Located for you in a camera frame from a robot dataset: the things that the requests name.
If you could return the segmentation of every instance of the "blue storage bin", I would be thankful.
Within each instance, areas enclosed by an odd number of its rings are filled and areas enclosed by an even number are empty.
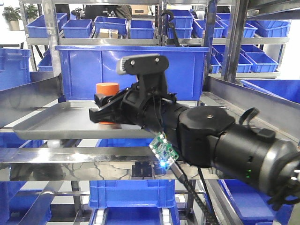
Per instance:
[[[23,193],[31,192],[31,191],[42,191],[42,190],[23,190]],[[25,195],[25,196],[15,196],[9,202],[9,211],[11,214],[9,222],[16,222],[20,221],[27,211],[31,208],[33,203],[36,201],[38,195]],[[40,223],[36,223],[37,225],[45,225],[51,219],[51,209],[50,206],[45,213],[44,218],[40,221]]]
[[[283,38],[287,37],[290,32],[290,25],[275,27],[270,29],[263,28],[258,22],[254,23],[254,26],[257,27],[256,33],[264,38]]]
[[[223,37],[226,38],[228,36],[229,20],[221,20],[221,21],[219,21],[219,23],[224,27]],[[245,28],[244,28],[243,37],[244,38],[253,38],[256,31],[257,31],[256,27],[252,26],[249,23],[246,23]]]
[[[201,25],[199,23],[197,23],[197,21],[199,21],[199,20],[193,20],[192,34],[197,36],[198,38],[202,38],[204,28],[201,27]]]
[[[213,45],[211,53],[216,57],[219,57],[221,54],[225,53],[225,45]]]
[[[177,38],[191,38],[193,28],[175,28]],[[171,28],[168,28],[168,38],[174,38]]]
[[[0,48],[0,90],[30,83],[28,49]]]
[[[131,20],[129,30],[131,39],[154,38],[154,25],[150,20]]]
[[[300,80],[241,80],[241,83],[245,87],[300,103]]]
[[[91,180],[91,208],[176,205],[175,180]]]
[[[38,19],[45,19],[45,15],[41,15]],[[56,13],[56,19],[58,24],[58,30],[61,30],[62,26],[68,21],[66,13]]]
[[[219,54],[216,56],[219,62],[223,62],[224,55]],[[243,54],[240,54],[239,63],[237,66],[237,73],[249,73],[252,67],[252,62],[248,60]]]
[[[246,53],[262,53],[263,50],[256,47],[255,45],[242,45],[240,47],[240,53],[246,54]]]
[[[188,10],[179,10],[173,9],[170,10],[174,14],[174,18],[172,19],[172,23],[174,23],[175,28],[191,28],[193,24],[193,15]]]
[[[273,221],[273,212],[254,188],[239,180],[219,180],[219,183],[244,225]]]
[[[92,32],[92,20],[69,20],[62,29],[65,38],[89,38]]]
[[[247,52],[246,58],[252,62],[252,72],[274,72],[278,63],[264,52]]]
[[[173,225],[180,225],[177,207],[170,208]],[[92,212],[89,225],[94,225],[97,210]],[[109,208],[105,225],[160,225],[161,211],[157,207],[114,207]]]
[[[193,29],[195,29],[193,32],[200,38],[202,35],[201,28],[205,30],[206,28],[206,21],[205,20],[194,20],[195,23],[193,23]],[[215,23],[215,29],[214,29],[214,38],[221,38],[223,34],[224,27],[219,24],[219,22]]]
[[[230,13],[217,13],[216,14],[216,20],[229,20],[230,19]]]
[[[203,59],[208,51],[205,47],[57,46],[56,49],[60,51],[67,100],[93,100],[96,84],[101,82],[119,83],[120,89],[130,87],[136,78],[118,75],[117,61],[124,56],[148,53],[168,58],[169,68],[165,72],[168,90],[177,93],[179,100],[199,100],[202,93]]]
[[[259,23],[259,25],[261,25],[264,29],[291,25],[291,22],[286,20],[256,20],[256,22]]]
[[[117,17],[105,17],[97,16],[95,19],[96,33],[100,32],[100,29],[113,29],[118,30],[121,35],[126,34],[127,19]]]
[[[40,72],[53,71],[51,55],[47,54],[43,57],[40,63],[37,65]]]
[[[99,139],[97,147],[144,147],[149,146],[152,138],[118,138],[118,139]]]
[[[221,64],[218,62],[218,60],[216,59],[216,57],[214,55],[211,55],[210,66],[211,66],[210,69],[211,69],[212,74],[217,74],[219,72]]]
[[[47,28],[44,19],[36,19],[26,25],[30,38],[47,38]]]
[[[219,184],[244,225],[268,224],[275,218],[282,225],[288,224],[293,206],[283,205],[279,211],[274,211],[267,204],[269,196],[239,180],[219,180]]]

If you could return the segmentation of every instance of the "potted plant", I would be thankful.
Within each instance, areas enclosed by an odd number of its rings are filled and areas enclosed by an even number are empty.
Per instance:
[[[4,7],[2,14],[6,21],[8,22],[10,30],[20,30],[19,20],[21,20],[20,16],[20,8],[13,8],[12,6]]]
[[[38,17],[38,8],[35,5],[26,6],[26,15],[28,23],[31,23]]]

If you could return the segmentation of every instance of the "cardboard box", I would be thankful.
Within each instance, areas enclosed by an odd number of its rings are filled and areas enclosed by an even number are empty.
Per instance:
[[[132,15],[148,15],[148,6],[131,5]]]
[[[118,30],[100,29],[100,38],[118,38]]]

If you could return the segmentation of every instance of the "blue led light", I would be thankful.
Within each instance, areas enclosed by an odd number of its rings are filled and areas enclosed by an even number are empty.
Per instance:
[[[160,164],[161,167],[165,167],[165,164],[166,164],[166,163],[165,163],[165,161],[160,161],[159,164]]]

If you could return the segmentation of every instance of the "stainless steel panel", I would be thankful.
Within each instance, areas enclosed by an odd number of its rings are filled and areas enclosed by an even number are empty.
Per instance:
[[[209,74],[210,77],[221,78],[221,74]],[[274,73],[237,73],[237,79],[246,79],[246,78],[277,78],[280,76],[280,72]]]
[[[53,76],[53,72],[30,72],[30,78],[31,78],[31,82],[37,82],[37,81],[42,81],[42,80],[46,80],[49,79]]]
[[[228,27],[228,36],[224,60],[222,62],[221,79],[235,83],[235,76],[240,59],[240,46],[246,22],[248,0],[232,0],[230,24]]]
[[[58,103],[14,126],[22,139],[92,139],[154,137],[136,125],[95,124],[90,121],[93,102]]]
[[[40,224],[62,183],[62,181],[50,181],[18,225]]]
[[[59,77],[0,91],[0,128],[60,96]]]
[[[258,117],[290,135],[300,139],[300,104],[264,94],[242,86],[209,77],[209,91],[243,110],[256,107]]]
[[[62,45],[158,45],[158,39],[61,38]]]
[[[0,180],[130,180],[136,161],[157,159],[148,147],[0,149]],[[180,163],[189,179],[196,167]],[[172,171],[139,179],[176,179]]]

